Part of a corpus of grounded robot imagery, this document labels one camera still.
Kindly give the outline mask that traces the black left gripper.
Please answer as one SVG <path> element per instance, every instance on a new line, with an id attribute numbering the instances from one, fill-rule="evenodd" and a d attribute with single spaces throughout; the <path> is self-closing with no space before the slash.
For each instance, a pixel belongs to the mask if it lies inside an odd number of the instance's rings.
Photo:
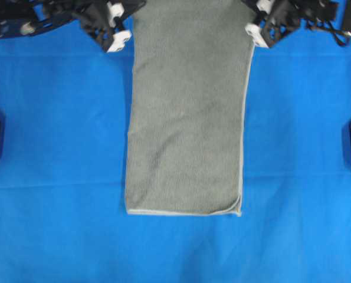
<path id="1" fill-rule="evenodd" d="M 119 52 L 132 37 L 125 19 L 145 5 L 146 1 L 93 1 L 80 12 L 80 26 L 104 52 Z"/>

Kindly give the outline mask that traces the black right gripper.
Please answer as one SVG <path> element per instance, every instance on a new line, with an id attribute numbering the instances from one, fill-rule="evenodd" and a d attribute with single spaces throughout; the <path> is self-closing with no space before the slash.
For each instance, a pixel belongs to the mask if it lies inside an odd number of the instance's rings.
<path id="1" fill-rule="evenodd" d="M 301 25 L 304 1 L 243 1 L 255 12 L 255 18 L 245 26 L 256 47 L 271 48 L 297 31 Z"/>

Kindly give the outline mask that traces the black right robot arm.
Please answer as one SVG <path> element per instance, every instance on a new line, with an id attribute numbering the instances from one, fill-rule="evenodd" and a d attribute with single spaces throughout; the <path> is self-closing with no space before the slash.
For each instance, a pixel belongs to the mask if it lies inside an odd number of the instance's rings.
<path id="1" fill-rule="evenodd" d="M 351 1 L 347 1 L 340 28 L 333 26 L 339 3 L 335 1 L 243 1 L 255 12 L 253 22 L 245 26 L 246 33 L 254 44 L 261 48 L 272 48 L 278 42 L 300 29 L 323 31 L 332 35 L 340 47 L 351 39 Z"/>

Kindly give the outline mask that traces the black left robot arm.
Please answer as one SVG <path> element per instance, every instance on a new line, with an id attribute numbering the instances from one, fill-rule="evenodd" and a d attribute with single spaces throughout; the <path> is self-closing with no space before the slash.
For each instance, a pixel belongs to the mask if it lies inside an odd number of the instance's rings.
<path id="1" fill-rule="evenodd" d="M 33 37 L 78 21 L 104 52 L 121 51 L 132 33 L 124 21 L 146 1 L 0 1 L 0 40 Z"/>

